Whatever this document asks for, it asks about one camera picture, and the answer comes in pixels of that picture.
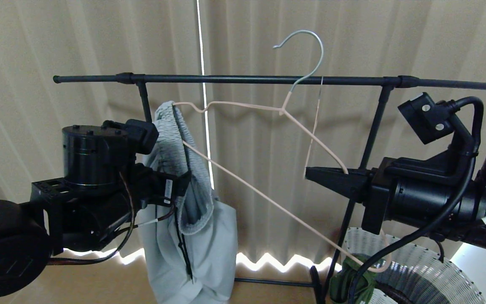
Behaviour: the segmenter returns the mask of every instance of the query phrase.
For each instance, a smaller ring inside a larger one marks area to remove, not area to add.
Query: dark green garment
[[[367,259],[362,256],[356,256],[360,261],[365,262]],[[359,265],[351,258],[345,258],[343,262],[343,269],[336,275],[334,275],[329,282],[329,296],[333,303],[343,304],[348,301],[348,291],[350,289],[350,283],[355,276]],[[365,274],[357,283],[356,289],[356,304],[370,302],[373,296],[376,273],[365,271]]]

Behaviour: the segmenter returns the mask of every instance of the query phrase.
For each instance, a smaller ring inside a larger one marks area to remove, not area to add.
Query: metal hook
[[[299,33],[308,33],[309,35],[312,35],[314,36],[314,38],[316,38],[316,40],[318,40],[318,43],[320,44],[320,60],[318,60],[318,64],[316,65],[316,68],[314,68],[314,70],[312,70],[309,74],[301,77],[300,79],[296,80],[294,84],[292,84],[292,88],[290,89],[290,92],[292,92],[295,88],[295,86],[300,83],[301,81],[307,79],[308,77],[311,77],[315,72],[316,70],[318,70],[318,68],[320,67],[320,64],[322,64],[322,60],[324,60],[324,44],[322,43],[322,40],[320,40],[320,37],[318,37],[318,35],[313,32],[313,31],[309,31],[309,30],[299,30],[299,31],[295,31],[293,33],[291,33],[288,37],[285,38],[284,41],[282,41],[278,46],[274,46],[273,48],[274,49],[278,49],[278,48],[282,48],[282,46],[290,39],[292,38],[294,35],[296,34],[299,34]]]

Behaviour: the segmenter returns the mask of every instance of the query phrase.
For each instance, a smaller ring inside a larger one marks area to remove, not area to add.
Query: clothing rail
[[[89,76],[54,76],[55,83],[65,82],[119,82],[123,84],[137,85],[141,102],[143,105],[143,114],[146,121],[152,122],[149,100],[147,97],[147,88],[145,83],[245,83],[245,84],[293,84],[301,76],[253,76],[253,75],[145,75],[134,73],[119,73],[116,75],[89,75]],[[386,109],[390,93],[395,88],[415,88],[415,87],[434,87],[434,88],[457,88],[457,89],[475,89],[486,90],[486,82],[474,81],[455,81],[442,79],[419,79],[413,76],[396,76],[396,77],[331,77],[331,76],[313,76],[301,81],[299,84],[314,85],[363,85],[382,87],[380,97],[378,98],[378,107],[374,114],[372,126],[367,138],[365,150],[361,158],[359,169],[365,169],[372,152],[378,129],[382,121],[382,115]],[[343,245],[346,231],[355,208],[355,201],[349,200],[346,208],[343,223],[341,224],[340,237],[337,244]],[[339,259],[340,251],[335,250],[331,266],[329,268],[324,285],[320,283],[320,277],[316,267],[310,268],[311,283],[306,282],[288,282],[277,280],[260,280],[237,277],[235,281],[263,283],[275,285],[290,285],[300,287],[313,287],[314,296],[317,304],[325,304],[329,281],[334,273],[335,264]]]

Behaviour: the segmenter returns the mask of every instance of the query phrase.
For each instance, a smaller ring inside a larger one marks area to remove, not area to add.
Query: brown floor
[[[238,277],[310,281],[308,269],[295,265],[285,274],[267,265],[260,271],[238,267]],[[117,258],[91,266],[50,266],[21,291],[0,298],[0,304],[155,304],[145,269],[138,258],[123,265]],[[236,282],[229,304],[313,304],[312,288]]]

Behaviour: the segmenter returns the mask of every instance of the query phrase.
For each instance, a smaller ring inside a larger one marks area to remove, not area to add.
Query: curtain
[[[486,1],[0,1],[0,198],[29,200],[30,183],[62,176],[62,127],[105,119],[143,119],[136,87],[118,83],[55,84],[53,75],[205,74],[303,75],[320,56],[308,35],[272,46],[298,29],[315,31],[325,47],[316,76],[397,76],[486,81]],[[200,84],[148,84],[152,110],[166,100],[202,107]],[[290,85],[208,84],[207,101],[281,106]],[[312,128],[320,87],[297,86],[288,111]],[[359,166],[380,88],[324,86],[317,136]],[[424,146],[397,111],[428,92],[434,100],[474,90],[395,89],[386,106],[369,167],[384,156],[428,158],[451,139]],[[198,148],[206,152],[203,114],[181,106]],[[460,112],[471,124],[471,110]],[[309,138],[285,117],[215,106],[208,112],[212,158],[330,236],[347,200],[303,179]],[[486,155],[486,113],[478,160]],[[313,145],[310,166],[336,167]],[[240,251],[252,261],[269,252],[281,263],[294,254],[321,262],[331,248],[237,180],[213,168],[223,202],[238,212]],[[356,206],[351,225],[361,223]],[[386,233],[413,228],[384,224]],[[436,250],[430,241],[419,244]],[[448,256],[460,244],[446,243]],[[139,248],[134,239],[122,255]]]

